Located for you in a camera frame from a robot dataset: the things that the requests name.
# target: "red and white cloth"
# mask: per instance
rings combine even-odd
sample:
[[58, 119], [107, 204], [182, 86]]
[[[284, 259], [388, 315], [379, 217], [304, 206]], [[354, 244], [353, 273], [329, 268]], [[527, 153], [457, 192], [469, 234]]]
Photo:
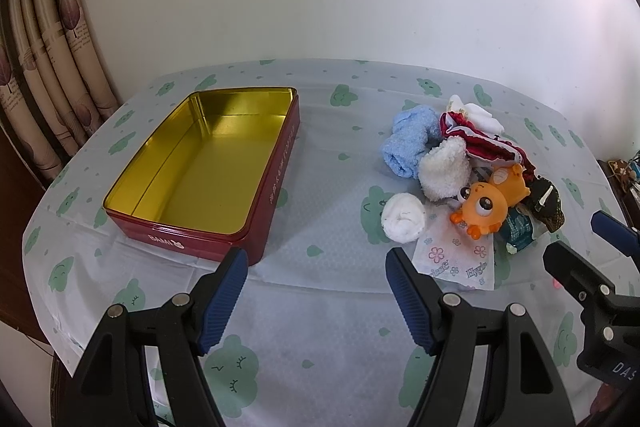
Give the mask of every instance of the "red and white cloth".
[[525, 168], [522, 173], [525, 181], [534, 178], [536, 168], [524, 150], [498, 136], [491, 138], [478, 131], [462, 113], [444, 112], [440, 117], [440, 129], [445, 139], [449, 136], [463, 138], [466, 142], [466, 154], [470, 158], [489, 163], [493, 168], [520, 164]]

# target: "table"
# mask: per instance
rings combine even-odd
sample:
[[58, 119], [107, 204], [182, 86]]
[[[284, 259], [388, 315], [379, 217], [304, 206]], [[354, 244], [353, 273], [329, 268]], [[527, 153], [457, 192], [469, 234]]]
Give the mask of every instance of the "table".
[[[545, 339], [577, 418], [598, 383], [575, 365], [580, 306], [542, 264], [550, 241], [569, 243], [635, 293], [632, 263], [590, 230], [601, 208], [622, 213], [596, 160], [562, 115], [507, 87], [447, 71], [364, 60], [262, 60], [158, 78], [109, 119], [51, 185], [24, 233], [24, 271], [42, 330], [70, 372], [105, 309], [156, 307], [189, 291], [216, 263], [130, 240], [102, 199], [162, 119], [195, 89], [294, 86], [302, 124], [263, 260], [249, 277], [223, 343], [203, 359], [231, 426], [401, 426], [433, 362], [411, 340], [385, 279], [394, 243], [366, 232], [370, 196], [410, 191], [378, 153], [393, 116], [416, 103], [437, 111], [456, 93], [492, 111], [507, 138], [558, 187], [566, 223], [511, 256], [496, 242], [493, 292], [457, 291], [471, 304], [524, 304]], [[409, 254], [414, 245], [407, 245]], [[147, 348], [158, 414], [170, 418], [155, 348]], [[471, 425], [484, 362], [463, 412]]]

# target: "red tin box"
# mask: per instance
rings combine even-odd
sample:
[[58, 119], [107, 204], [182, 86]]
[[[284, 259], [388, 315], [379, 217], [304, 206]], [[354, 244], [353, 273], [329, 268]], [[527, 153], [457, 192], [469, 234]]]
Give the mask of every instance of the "red tin box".
[[221, 261], [262, 258], [300, 125], [292, 87], [190, 94], [158, 126], [104, 198], [132, 239]]

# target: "screw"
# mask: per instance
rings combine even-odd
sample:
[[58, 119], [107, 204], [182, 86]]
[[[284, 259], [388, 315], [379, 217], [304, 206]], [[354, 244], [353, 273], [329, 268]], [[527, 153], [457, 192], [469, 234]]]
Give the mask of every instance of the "screw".
[[177, 293], [171, 297], [171, 302], [176, 306], [184, 306], [189, 304], [190, 296], [188, 293]]
[[460, 304], [460, 296], [456, 295], [455, 293], [445, 293], [442, 297], [442, 301], [447, 306], [457, 306], [458, 304]]
[[518, 303], [513, 303], [509, 306], [509, 310], [511, 313], [516, 315], [516, 317], [522, 317], [527, 312], [527, 309], [522, 304]]
[[112, 319], [115, 319], [116, 317], [120, 317], [123, 311], [124, 310], [120, 304], [114, 304], [113, 306], [109, 306], [109, 309], [107, 309], [107, 315]]

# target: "orange toy fish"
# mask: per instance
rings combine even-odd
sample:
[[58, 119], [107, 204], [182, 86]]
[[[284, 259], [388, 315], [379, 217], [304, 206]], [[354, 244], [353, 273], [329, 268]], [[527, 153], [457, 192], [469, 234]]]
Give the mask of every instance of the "orange toy fish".
[[497, 232], [507, 218], [509, 205], [503, 193], [490, 183], [474, 183], [470, 187], [462, 187], [458, 200], [462, 202], [460, 210], [449, 216], [452, 223], [464, 221], [466, 233], [473, 239], [481, 235]]

